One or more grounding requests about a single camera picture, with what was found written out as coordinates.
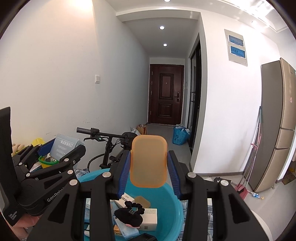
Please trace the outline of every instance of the blue plastic bag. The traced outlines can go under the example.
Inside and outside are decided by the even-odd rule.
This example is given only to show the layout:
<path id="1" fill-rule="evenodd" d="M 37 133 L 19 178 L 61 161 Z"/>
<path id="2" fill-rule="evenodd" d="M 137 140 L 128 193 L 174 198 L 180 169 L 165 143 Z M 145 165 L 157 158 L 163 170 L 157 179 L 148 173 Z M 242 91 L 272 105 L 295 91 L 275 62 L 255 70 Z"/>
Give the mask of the blue plastic bag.
<path id="1" fill-rule="evenodd" d="M 173 144 L 183 145 L 189 138 L 190 134 L 184 126 L 174 127 Z"/>

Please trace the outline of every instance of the orange plastic container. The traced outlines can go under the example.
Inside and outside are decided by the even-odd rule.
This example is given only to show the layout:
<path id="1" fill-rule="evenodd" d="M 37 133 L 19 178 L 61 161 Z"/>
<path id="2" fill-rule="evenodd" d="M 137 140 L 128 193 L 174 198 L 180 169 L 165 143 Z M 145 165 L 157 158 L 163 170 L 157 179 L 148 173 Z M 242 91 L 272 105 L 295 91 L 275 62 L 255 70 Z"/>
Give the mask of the orange plastic container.
<path id="1" fill-rule="evenodd" d="M 133 140 L 130 180 L 136 187 L 159 188 L 167 178 L 168 144 L 161 136 L 140 135 Z"/>

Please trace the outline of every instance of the refrigerator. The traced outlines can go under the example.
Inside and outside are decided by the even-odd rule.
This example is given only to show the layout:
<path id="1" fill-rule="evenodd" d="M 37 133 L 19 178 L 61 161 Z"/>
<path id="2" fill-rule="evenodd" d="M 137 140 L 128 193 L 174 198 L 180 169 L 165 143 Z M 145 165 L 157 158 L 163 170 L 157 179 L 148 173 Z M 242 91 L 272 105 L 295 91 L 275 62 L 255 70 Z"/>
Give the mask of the refrigerator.
<path id="1" fill-rule="evenodd" d="M 296 126 L 296 75 L 284 59 L 263 64 L 261 142 L 249 184 L 272 187 L 288 157 Z"/>

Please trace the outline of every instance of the bicycle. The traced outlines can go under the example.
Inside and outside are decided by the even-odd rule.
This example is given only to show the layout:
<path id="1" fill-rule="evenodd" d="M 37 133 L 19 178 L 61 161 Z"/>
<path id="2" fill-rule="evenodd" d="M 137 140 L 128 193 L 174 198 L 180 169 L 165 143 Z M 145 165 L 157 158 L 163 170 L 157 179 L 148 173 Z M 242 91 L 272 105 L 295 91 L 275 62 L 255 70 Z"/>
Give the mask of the bicycle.
<path id="1" fill-rule="evenodd" d="M 84 129 L 84 128 L 77 127 L 76 132 L 90 135 L 90 137 L 84 138 L 83 141 L 96 140 L 98 142 L 104 142 L 104 141 L 107 142 L 105 153 L 97 155 L 94 158 L 92 158 L 87 164 L 88 169 L 92 161 L 94 161 L 95 159 L 101 156 L 104 156 L 104 158 L 103 158 L 103 163 L 100 164 L 100 168 L 102 169 L 110 168 L 113 163 L 120 161 L 124 150 L 131 150 L 133 139 L 137 137 L 137 134 L 132 132 L 124 132 L 122 135 L 115 135 L 115 134 L 109 134 L 109 133 L 102 133 L 100 132 L 99 129 L 96 129 L 96 128 Z M 114 144 L 112 143 L 113 138 L 118 138 Z M 118 153 L 116 157 L 115 156 L 109 157 L 109 154 L 113 151 L 114 147 L 117 146 L 118 144 L 121 144 L 122 145 L 121 147 L 123 149 Z"/>

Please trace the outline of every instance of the plush toy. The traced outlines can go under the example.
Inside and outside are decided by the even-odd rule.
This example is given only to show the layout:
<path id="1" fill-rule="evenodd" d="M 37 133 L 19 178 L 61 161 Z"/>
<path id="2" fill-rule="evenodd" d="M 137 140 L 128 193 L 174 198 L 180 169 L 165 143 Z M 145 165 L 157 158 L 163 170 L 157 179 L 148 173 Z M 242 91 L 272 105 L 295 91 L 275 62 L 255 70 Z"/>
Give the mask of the plush toy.
<path id="1" fill-rule="evenodd" d="M 25 148 L 25 145 L 23 144 L 12 144 L 12 153 L 11 156 L 14 156 L 15 154 L 17 154 L 19 151 L 21 151 L 22 149 Z"/>
<path id="2" fill-rule="evenodd" d="M 114 212 L 114 215 L 123 222 L 126 226 L 131 228 L 139 228 L 143 222 L 141 214 L 144 214 L 145 209 L 139 203 L 132 203 L 126 201 L 126 208 L 119 208 Z"/>

